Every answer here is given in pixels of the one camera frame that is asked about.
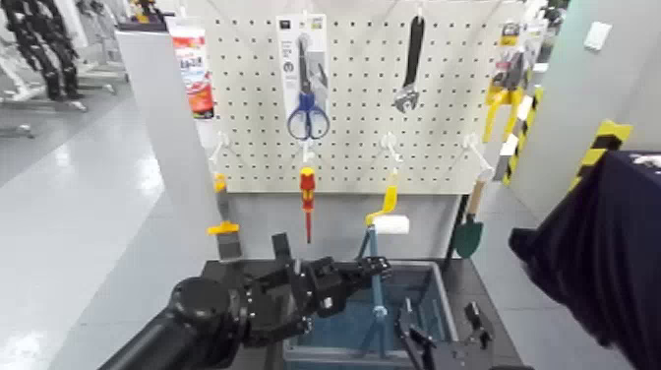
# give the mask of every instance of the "hazard stripe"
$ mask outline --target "hazard stripe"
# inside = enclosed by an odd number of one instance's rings
[[[516,149],[514,149],[514,155],[510,157],[508,162],[508,169],[505,171],[505,176],[503,177],[503,183],[510,185],[511,177],[516,171],[516,166],[518,165],[518,158],[525,148],[525,144],[528,142],[528,134],[530,128],[535,123],[535,117],[537,116],[537,106],[544,95],[544,89],[537,87],[535,89],[535,95],[532,98],[532,104],[530,105],[530,111],[528,116],[525,117],[525,121],[521,123],[521,131],[518,133],[518,143],[516,143]]]
[[[587,176],[606,151],[617,151],[631,134],[631,125],[619,125],[613,121],[604,121],[597,130],[594,141],[587,150],[576,177],[571,181],[570,191]]]

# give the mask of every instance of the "floor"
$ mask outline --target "floor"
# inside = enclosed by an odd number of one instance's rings
[[[128,89],[90,96],[90,108],[12,116],[37,138],[0,139],[0,205],[10,210],[0,213],[0,289],[12,302],[0,313],[0,369],[96,368],[174,282],[215,257],[179,233]],[[474,263],[526,364],[630,369],[528,281],[507,240],[538,220],[507,187],[490,184],[478,219]]]

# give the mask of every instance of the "black cloth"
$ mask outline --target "black cloth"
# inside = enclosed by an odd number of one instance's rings
[[[631,154],[649,153],[605,153],[536,230],[513,230],[510,246],[600,344],[659,370],[661,168]]]

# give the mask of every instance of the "black table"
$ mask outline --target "black table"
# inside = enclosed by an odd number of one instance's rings
[[[443,264],[443,260],[424,260]],[[219,261],[207,261],[202,271],[202,276],[222,280],[228,271],[228,266],[252,276],[261,276],[276,268],[273,260],[245,260],[233,263],[221,263]],[[456,330],[461,339],[471,333],[468,322],[463,319],[463,308],[471,301],[477,302],[482,311],[492,320],[494,324],[494,358],[493,364],[499,365],[521,365],[521,360],[514,349],[510,336],[494,307],[487,290],[478,276],[475,266],[470,260],[451,260],[447,270],[443,273],[443,280],[448,294],[448,301],[455,317]],[[485,363],[479,369],[466,370],[488,370],[492,363]],[[232,369],[283,369],[282,344],[278,343],[267,348],[239,350],[238,355],[231,367]]]

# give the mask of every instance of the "red screwdriver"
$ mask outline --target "red screwdriver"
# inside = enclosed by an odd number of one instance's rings
[[[308,244],[312,243],[312,209],[315,200],[315,170],[311,167],[301,168],[301,200],[305,213],[305,228]]]

